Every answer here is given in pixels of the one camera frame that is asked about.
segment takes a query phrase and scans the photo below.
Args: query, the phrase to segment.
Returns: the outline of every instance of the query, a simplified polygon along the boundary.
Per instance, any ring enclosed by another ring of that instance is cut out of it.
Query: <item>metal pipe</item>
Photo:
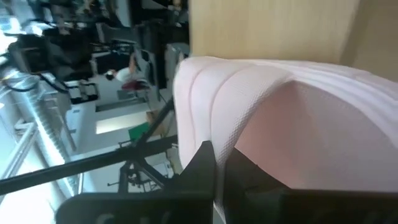
[[[9,84],[12,84],[12,82],[15,82],[15,85],[12,85],[13,87],[19,87],[22,85],[22,83],[24,82],[24,78],[12,78],[10,80],[8,80]],[[5,97],[8,93],[12,92],[12,90],[7,89],[5,86],[2,86],[0,88],[0,92],[4,91],[3,93],[0,93],[0,99]]]
[[[13,76],[14,78],[26,78],[30,75],[25,73],[17,73]],[[34,82],[32,78],[26,78],[21,88],[26,88],[27,86],[32,86]],[[23,104],[21,109],[24,110],[24,106],[28,109],[31,117],[36,122],[40,138],[38,139],[38,144],[41,153],[47,164],[51,166],[57,166],[70,162],[70,157],[63,144],[60,136],[52,126],[52,116],[45,104],[45,100],[42,98],[42,92],[40,86],[37,85],[30,91],[21,93]],[[66,177],[61,180],[57,180],[57,184],[60,190],[69,198],[77,193],[78,188],[78,177],[77,175]]]
[[[69,131],[69,128],[68,128],[67,121],[65,120],[65,117],[62,116],[60,108],[58,106],[57,106],[56,111],[57,111],[58,117],[61,119],[62,129],[65,132],[65,134],[67,135],[67,139],[68,139],[68,142],[69,142],[69,145],[71,147],[72,152],[77,152],[77,147],[76,147],[76,144],[75,144],[75,140],[73,140],[73,137],[70,134],[70,131]]]
[[[155,168],[149,165],[145,159],[134,161],[133,164],[135,169],[145,173],[145,175],[147,175],[160,188],[164,188],[164,185],[169,181],[168,178],[164,177]]]
[[[18,153],[12,158],[11,163],[8,165],[6,171],[1,177],[2,179],[14,177],[15,175],[17,175],[30,149],[32,149],[33,143],[35,143],[35,139],[38,133],[38,131],[34,129],[35,127],[36,125],[32,123],[22,136],[21,140],[18,142],[17,146],[15,147],[15,151],[17,151]],[[0,205],[4,200],[4,197],[5,195],[0,196]]]
[[[83,193],[84,178],[85,178],[85,174],[84,173],[80,173],[79,174],[79,188],[77,190],[77,194]]]
[[[20,161],[23,161],[26,156],[24,151],[28,151],[29,149],[26,149],[26,144],[32,139],[32,134],[35,132],[36,125],[34,123],[29,123],[29,126],[27,127],[26,131],[22,135],[21,139],[18,141],[17,145],[15,146],[14,150],[11,152],[10,161],[7,161],[6,164],[8,164],[6,171],[4,171],[3,175],[1,176],[2,179],[6,179],[9,177],[12,177],[12,171],[17,168],[17,170],[20,167],[17,167],[17,164],[20,163]]]
[[[129,193],[129,169],[130,165],[132,164],[131,161],[128,163],[126,162],[123,166],[119,169],[119,182],[118,182],[118,193],[119,194],[127,194]]]

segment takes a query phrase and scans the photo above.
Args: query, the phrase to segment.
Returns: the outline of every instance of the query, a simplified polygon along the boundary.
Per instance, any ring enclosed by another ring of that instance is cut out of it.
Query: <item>red object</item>
[[[123,84],[122,90],[136,91],[136,90],[145,90],[148,87],[145,86],[144,82],[133,80]]]

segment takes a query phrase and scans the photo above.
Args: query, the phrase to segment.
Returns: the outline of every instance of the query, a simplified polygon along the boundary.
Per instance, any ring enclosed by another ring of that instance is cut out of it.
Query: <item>textured fabric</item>
[[[234,147],[289,187],[398,189],[396,83],[322,63],[192,57],[174,98],[182,165],[213,143],[221,216]]]

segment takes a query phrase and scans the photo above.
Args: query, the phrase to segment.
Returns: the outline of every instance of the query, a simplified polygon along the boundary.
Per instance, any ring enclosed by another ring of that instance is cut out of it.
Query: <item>window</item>
[[[146,112],[128,114],[96,122],[96,134],[135,127],[146,122]]]
[[[25,162],[18,175],[36,170]],[[0,205],[0,223],[51,224],[55,212],[50,205],[51,183],[7,194]]]
[[[12,12],[15,16],[10,16],[4,4],[0,4],[0,54],[5,53],[8,46],[17,40],[16,37],[9,37],[5,34],[21,33],[21,23],[34,18],[27,1],[13,1]],[[41,35],[42,29],[47,27],[45,24],[35,23],[27,27],[25,31]]]

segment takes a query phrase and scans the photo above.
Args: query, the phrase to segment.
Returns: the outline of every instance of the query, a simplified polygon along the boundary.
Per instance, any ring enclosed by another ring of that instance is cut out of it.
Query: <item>white wall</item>
[[[74,106],[71,111],[67,113],[67,123],[69,129],[76,129],[76,133],[72,134],[76,142],[79,153],[90,152],[97,149],[103,149],[114,146],[119,142],[129,140],[127,127],[115,131],[110,131],[103,134],[96,134],[97,121],[124,116],[128,114],[142,113],[148,111],[147,104],[139,104],[134,106],[127,106],[108,111],[95,112],[95,103],[84,103],[82,105]],[[146,122],[135,121],[136,125]]]
[[[108,133],[119,129],[135,127],[146,120],[146,112],[127,114],[115,118],[102,119],[96,122],[96,134]]]
[[[104,53],[96,54],[94,57],[100,57],[101,55],[106,55]],[[140,56],[137,57],[137,62],[142,70],[143,74],[147,73],[148,63],[143,60]],[[93,78],[90,79],[91,83],[97,84],[98,92],[99,92],[99,100],[96,100],[95,103],[97,106],[106,105],[109,103],[115,103],[119,101],[118,99],[118,90],[122,89],[122,82],[117,80],[109,81],[103,75],[96,74]]]

